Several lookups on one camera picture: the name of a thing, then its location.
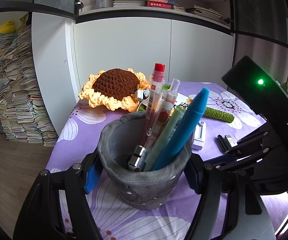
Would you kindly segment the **pile of stacked books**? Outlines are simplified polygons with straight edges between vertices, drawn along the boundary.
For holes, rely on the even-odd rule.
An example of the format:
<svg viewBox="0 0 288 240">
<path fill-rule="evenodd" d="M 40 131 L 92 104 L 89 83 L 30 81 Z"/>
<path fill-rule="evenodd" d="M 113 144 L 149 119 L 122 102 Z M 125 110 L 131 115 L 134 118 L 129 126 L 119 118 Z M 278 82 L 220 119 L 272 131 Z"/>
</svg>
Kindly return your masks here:
<svg viewBox="0 0 288 240">
<path fill-rule="evenodd" d="M 38 85 L 29 26 L 0 34 L 0 122 L 8 140 L 53 147 L 58 139 Z"/>
</svg>

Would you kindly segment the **right dark cabinet door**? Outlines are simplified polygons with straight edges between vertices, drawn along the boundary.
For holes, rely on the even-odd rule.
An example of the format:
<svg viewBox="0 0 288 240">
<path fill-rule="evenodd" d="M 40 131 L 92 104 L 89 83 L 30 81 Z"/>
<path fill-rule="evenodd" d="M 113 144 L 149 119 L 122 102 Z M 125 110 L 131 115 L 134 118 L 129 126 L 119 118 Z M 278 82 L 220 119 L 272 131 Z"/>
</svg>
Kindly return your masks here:
<svg viewBox="0 0 288 240">
<path fill-rule="evenodd" d="M 231 31 L 288 48 L 288 0 L 230 0 Z"/>
</svg>

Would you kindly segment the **red book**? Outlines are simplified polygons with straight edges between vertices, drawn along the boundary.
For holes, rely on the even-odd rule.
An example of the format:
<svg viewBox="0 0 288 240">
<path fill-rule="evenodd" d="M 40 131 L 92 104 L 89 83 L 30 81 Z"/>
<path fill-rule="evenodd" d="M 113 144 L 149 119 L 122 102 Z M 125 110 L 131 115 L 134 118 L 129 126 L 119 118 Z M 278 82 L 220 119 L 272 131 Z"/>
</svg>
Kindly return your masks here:
<svg viewBox="0 0 288 240">
<path fill-rule="evenodd" d="M 172 9 L 171 4 L 158 3 L 158 2 L 148 2 L 147 6 L 153 7 L 153 8 Z"/>
</svg>

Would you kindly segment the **purple floral tablecloth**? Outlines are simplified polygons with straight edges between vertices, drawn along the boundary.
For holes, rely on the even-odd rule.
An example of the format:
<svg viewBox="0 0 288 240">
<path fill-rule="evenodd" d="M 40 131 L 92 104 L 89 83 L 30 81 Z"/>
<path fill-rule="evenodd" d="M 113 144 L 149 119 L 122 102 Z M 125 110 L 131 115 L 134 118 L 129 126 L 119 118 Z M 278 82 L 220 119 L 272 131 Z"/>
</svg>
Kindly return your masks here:
<svg viewBox="0 0 288 240">
<path fill-rule="evenodd" d="M 267 75 L 153 83 L 145 111 L 79 94 L 47 165 L 61 239 L 277 239 L 263 195 L 288 191 L 288 96 Z"/>
</svg>

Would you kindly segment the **black marker pen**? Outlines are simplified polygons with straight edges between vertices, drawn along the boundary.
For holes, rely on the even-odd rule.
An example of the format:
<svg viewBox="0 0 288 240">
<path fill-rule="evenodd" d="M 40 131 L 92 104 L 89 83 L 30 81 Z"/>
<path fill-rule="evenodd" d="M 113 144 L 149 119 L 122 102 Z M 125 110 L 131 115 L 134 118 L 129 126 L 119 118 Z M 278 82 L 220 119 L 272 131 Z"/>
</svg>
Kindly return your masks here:
<svg viewBox="0 0 288 240">
<path fill-rule="evenodd" d="M 225 153 L 226 151 L 229 150 L 229 147 L 228 147 L 228 145 L 226 144 L 225 139 L 224 139 L 220 134 L 217 136 L 217 139 L 216 139 L 216 140 L 217 140 L 218 145 L 220 146 L 220 148 L 221 148 L 221 150 L 222 150 L 223 153 Z"/>
</svg>

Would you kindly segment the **grey felt pen holder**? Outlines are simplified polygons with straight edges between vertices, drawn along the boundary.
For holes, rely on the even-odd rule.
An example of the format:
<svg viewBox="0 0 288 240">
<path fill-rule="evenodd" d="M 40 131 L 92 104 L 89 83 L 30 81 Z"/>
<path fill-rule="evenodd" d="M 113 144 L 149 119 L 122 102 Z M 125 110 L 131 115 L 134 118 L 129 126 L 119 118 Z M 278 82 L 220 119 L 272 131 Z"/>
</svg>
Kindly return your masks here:
<svg viewBox="0 0 288 240">
<path fill-rule="evenodd" d="M 140 210 L 153 210 L 167 201 L 192 155 L 192 149 L 187 142 L 168 166 L 145 172 L 148 154 L 140 146 L 143 128 L 143 113 L 121 116 L 103 128 L 97 152 L 123 201 Z"/>
</svg>

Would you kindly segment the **pink patterned pen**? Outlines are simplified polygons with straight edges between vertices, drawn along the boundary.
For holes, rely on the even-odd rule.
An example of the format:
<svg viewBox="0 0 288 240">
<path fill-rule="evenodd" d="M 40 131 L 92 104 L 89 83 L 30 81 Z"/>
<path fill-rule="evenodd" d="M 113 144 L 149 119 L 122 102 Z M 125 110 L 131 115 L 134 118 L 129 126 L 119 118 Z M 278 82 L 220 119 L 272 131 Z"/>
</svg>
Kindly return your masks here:
<svg viewBox="0 0 288 240">
<path fill-rule="evenodd" d="M 175 105 L 180 82 L 178 79 L 173 79 L 170 88 L 162 90 L 157 109 L 152 118 L 152 124 L 149 125 L 147 131 L 147 140 L 144 144 L 147 151 L 152 149 L 167 123 L 169 115 Z"/>
</svg>

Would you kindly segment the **red gel pen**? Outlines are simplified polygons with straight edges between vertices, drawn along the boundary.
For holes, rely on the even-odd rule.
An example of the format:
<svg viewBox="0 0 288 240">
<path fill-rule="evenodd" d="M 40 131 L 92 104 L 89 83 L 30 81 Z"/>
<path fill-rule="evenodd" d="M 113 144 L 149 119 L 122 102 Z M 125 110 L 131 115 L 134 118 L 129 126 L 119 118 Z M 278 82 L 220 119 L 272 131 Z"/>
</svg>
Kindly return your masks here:
<svg viewBox="0 0 288 240">
<path fill-rule="evenodd" d="M 148 137 L 147 133 L 149 132 L 150 127 L 154 120 L 154 113 L 157 109 L 164 81 L 164 69 L 165 69 L 164 64 L 156 63 L 154 66 L 154 70 L 152 72 L 148 104 L 145 111 L 145 126 L 141 141 L 142 146 L 145 144 L 147 140 Z"/>
</svg>

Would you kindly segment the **crochet sunflower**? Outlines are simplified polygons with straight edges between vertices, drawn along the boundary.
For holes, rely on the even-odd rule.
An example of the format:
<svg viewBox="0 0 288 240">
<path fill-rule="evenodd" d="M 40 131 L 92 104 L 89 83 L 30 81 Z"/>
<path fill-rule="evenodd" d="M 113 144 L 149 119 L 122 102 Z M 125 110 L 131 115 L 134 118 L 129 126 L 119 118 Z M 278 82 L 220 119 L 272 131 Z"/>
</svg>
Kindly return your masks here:
<svg viewBox="0 0 288 240">
<path fill-rule="evenodd" d="M 136 91 L 145 89 L 150 89 L 150 81 L 143 73 L 134 72 L 132 68 L 115 68 L 90 74 L 78 97 L 88 100 L 91 108 L 103 105 L 111 111 L 120 108 L 132 113 L 140 104 L 135 98 Z"/>
</svg>

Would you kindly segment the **sunflower gift card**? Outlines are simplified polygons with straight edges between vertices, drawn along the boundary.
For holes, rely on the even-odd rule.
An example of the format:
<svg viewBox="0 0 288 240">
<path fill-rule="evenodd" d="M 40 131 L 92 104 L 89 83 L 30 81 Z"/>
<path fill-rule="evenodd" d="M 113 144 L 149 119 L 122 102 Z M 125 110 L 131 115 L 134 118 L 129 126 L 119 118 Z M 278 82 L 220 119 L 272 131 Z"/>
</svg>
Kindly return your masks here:
<svg viewBox="0 0 288 240">
<path fill-rule="evenodd" d="M 196 94 L 191 94 L 189 96 L 185 96 L 183 94 L 178 93 L 176 101 L 174 103 L 174 107 L 181 106 L 184 109 L 187 109 L 189 104 L 193 101 L 193 99 L 196 97 Z"/>
</svg>

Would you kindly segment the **light green pen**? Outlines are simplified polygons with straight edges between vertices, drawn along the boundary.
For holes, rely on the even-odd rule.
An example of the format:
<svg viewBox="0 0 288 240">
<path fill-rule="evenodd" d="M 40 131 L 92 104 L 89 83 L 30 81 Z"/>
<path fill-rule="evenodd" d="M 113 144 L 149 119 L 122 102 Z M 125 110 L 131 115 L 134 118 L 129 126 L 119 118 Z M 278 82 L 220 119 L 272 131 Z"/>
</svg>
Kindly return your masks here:
<svg viewBox="0 0 288 240">
<path fill-rule="evenodd" d="M 173 136 L 174 132 L 176 131 L 179 123 L 185 113 L 185 109 L 181 106 L 177 106 L 168 120 L 166 126 L 164 127 L 163 131 L 161 132 L 160 136 L 158 137 L 155 145 L 150 150 L 148 156 L 145 159 L 145 168 L 144 172 L 151 171 L 157 160 L 159 159 L 160 155 L 162 154 L 163 150 L 169 143 L 171 137 Z"/>
</svg>

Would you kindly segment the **white bookshelf cabinet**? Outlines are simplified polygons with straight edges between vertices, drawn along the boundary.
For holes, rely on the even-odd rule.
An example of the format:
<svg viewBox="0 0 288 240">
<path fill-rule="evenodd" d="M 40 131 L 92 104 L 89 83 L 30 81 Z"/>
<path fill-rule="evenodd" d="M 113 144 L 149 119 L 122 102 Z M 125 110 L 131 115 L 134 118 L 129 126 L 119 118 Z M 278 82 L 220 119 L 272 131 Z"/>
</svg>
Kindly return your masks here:
<svg viewBox="0 0 288 240">
<path fill-rule="evenodd" d="M 165 79 L 221 84 L 232 65 L 235 36 L 229 20 L 232 0 L 170 0 L 184 7 L 214 9 L 209 18 L 171 9 L 109 4 L 95 0 L 33 0 L 32 48 L 41 94 L 57 133 L 90 74 L 132 68 L 150 75 L 165 64 Z"/>
</svg>

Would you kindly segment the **blue pen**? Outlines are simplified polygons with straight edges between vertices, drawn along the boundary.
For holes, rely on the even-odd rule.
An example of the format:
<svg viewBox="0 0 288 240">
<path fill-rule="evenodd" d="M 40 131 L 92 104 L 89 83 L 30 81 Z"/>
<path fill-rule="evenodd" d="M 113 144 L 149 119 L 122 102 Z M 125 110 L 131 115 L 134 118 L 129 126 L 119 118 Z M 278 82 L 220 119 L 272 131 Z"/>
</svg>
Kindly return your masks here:
<svg viewBox="0 0 288 240">
<path fill-rule="evenodd" d="M 152 171 L 160 170 L 176 159 L 177 155 L 180 153 L 201 117 L 205 113 L 208 96 L 209 89 L 203 88 L 189 104 L 179 126 L 152 167 Z"/>
</svg>

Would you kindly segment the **yellow plush toy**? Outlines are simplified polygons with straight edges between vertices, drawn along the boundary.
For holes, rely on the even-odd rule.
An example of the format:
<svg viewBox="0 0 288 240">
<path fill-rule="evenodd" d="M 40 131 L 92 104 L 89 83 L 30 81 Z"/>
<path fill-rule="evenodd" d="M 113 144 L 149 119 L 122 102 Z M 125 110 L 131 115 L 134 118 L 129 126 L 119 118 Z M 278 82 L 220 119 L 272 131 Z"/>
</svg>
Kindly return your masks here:
<svg viewBox="0 0 288 240">
<path fill-rule="evenodd" d="M 0 25 L 0 34 L 11 34 L 16 32 L 14 20 L 8 20 Z"/>
</svg>

